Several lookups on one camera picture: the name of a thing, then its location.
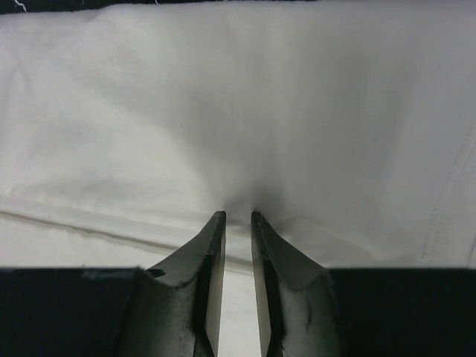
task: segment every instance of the white fabric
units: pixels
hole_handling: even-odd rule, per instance
[[[463,1],[0,16],[0,264],[149,266],[222,209],[249,264],[258,209],[325,266],[476,267],[475,60]]]

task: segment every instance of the white cloth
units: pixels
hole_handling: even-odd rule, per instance
[[[0,16],[0,264],[152,265],[215,210],[248,264],[258,209],[325,266],[476,267],[475,61],[463,1]]]

